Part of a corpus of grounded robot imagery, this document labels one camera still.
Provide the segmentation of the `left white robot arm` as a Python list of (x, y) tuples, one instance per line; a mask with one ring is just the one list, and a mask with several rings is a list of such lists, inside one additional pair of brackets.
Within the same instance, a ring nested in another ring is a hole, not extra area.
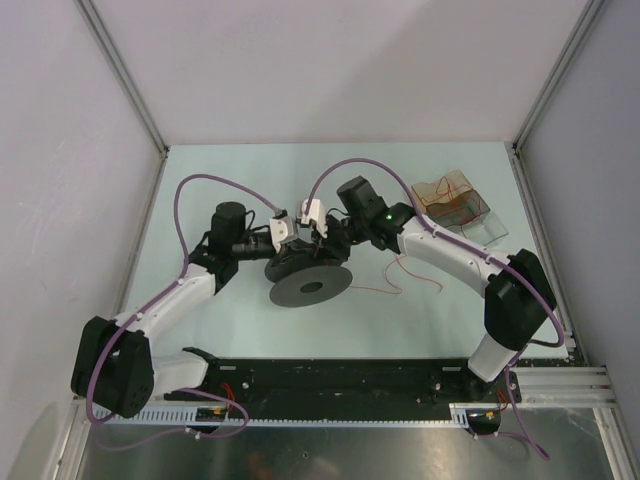
[(131, 418), (153, 397), (188, 389), (207, 400), (219, 392), (221, 376), (209, 368), (211, 355), (195, 347), (163, 356), (153, 350), (187, 313), (229, 283), (240, 262), (271, 259), (296, 237), (296, 222), (286, 213), (270, 219), (263, 231), (251, 228), (247, 216), (238, 202), (218, 205), (209, 230), (188, 254), (176, 280), (135, 311), (87, 322), (71, 390), (88, 407), (99, 405)]

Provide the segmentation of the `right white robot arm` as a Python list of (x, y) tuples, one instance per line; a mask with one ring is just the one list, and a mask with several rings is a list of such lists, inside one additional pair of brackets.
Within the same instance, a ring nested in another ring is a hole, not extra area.
[(556, 323), (557, 300), (536, 254), (507, 254), (440, 228), (415, 205), (386, 204), (370, 182), (358, 176), (337, 191), (346, 215), (337, 219), (311, 198), (302, 221), (327, 249), (347, 251), (370, 243), (379, 250), (418, 259), (455, 277), (484, 300), (485, 333), (451, 385), (457, 398), (484, 401), (497, 378), (545, 321)]

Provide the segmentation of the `black cable spool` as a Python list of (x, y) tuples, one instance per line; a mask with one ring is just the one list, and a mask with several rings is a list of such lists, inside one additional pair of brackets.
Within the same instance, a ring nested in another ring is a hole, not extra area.
[(323, 303), (351, 286), (353, 275), (343, 260), (323, 260), (315, 256), (315, 244), (303, 240), (305, 254), (284, 265), (265, 266), (265, 277), (273, 283), (270, 301), (280, 307), (300, 308)]

